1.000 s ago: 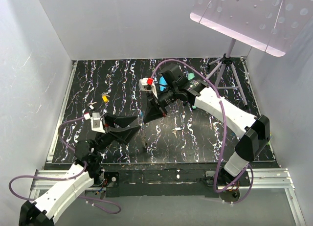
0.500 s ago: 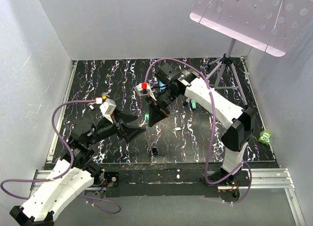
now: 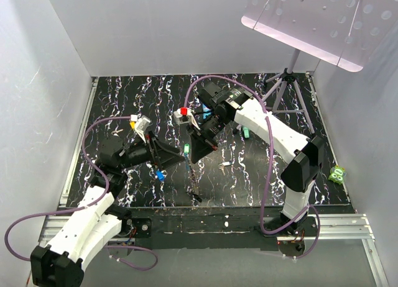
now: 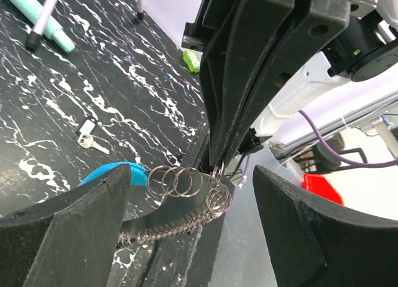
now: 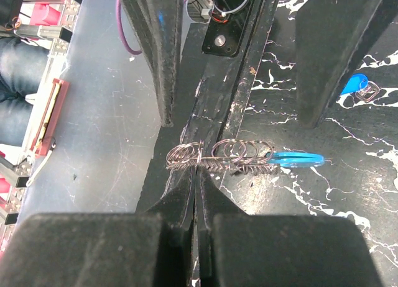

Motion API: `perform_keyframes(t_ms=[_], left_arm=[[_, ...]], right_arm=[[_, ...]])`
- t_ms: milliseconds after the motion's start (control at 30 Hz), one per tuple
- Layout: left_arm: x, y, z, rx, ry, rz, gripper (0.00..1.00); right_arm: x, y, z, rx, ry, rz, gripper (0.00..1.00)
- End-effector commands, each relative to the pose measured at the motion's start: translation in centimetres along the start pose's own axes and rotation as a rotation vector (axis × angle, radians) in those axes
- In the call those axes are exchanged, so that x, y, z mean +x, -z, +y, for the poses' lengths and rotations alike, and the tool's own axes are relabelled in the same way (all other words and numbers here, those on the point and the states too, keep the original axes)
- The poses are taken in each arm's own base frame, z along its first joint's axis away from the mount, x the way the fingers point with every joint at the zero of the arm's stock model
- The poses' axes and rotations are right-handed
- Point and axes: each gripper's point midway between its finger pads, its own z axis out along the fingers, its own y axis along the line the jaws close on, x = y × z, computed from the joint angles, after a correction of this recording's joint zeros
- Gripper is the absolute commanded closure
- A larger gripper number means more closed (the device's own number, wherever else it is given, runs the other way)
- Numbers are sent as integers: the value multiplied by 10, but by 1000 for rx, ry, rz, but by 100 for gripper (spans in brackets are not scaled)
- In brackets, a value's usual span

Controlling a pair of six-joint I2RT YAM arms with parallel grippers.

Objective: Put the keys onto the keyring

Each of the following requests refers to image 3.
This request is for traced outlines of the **key with black tag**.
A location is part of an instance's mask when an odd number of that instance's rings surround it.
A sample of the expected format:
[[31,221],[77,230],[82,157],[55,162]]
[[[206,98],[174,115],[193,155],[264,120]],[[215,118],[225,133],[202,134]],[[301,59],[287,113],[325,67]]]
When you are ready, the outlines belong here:
[[227,166],[230,166],[231,165],[231,162],[222,162],[222,163],[220,163],[219,165],[218,165],[218,168],[221,170],[221,172],[222,172],[222,174],[225,176],[226,175],[226,172],[225,172],[225,168],[227,167]]

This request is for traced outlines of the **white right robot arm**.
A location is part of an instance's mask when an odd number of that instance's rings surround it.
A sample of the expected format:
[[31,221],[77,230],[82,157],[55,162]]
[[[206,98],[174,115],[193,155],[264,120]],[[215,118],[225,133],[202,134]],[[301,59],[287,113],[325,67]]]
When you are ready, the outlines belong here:
[[230,89],[221,89],[209,82],[199,89],[199,100],[211,109],[202,124],[197,123],[187,103],[174,112],[175,121],[186,124],[191,136],[191,161],[196,163],[217,150],[215,137],[229,122],[247,127],[269,144],[270,159],[278,153],[287,164],[280,175],[287,188],[281,226],[267,230],[261,221],[261,231],[274,235],[283,230],[287,235],[297,235],[311,209],[309,197],[323,165],[325,143],[317,135],[307,137],[291,129],[267,111],[264,101],[252,89],[237,81],[233,84]]

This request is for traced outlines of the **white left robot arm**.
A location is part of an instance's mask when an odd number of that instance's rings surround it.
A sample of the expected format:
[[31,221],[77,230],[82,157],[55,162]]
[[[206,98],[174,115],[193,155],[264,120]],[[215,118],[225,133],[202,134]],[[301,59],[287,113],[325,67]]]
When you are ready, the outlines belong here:
[[89,178],[84,198],[60,231],[30,255],[36,286],[80,286],[92,259],[115,235],[126,237],[139,228],[130,211],[114,204],[127,181],[127,168],[150,163],[163,171],[184,161],[177,147],[161,142],[153,132],[125,146],[118,135],[98,147],[100,168]]

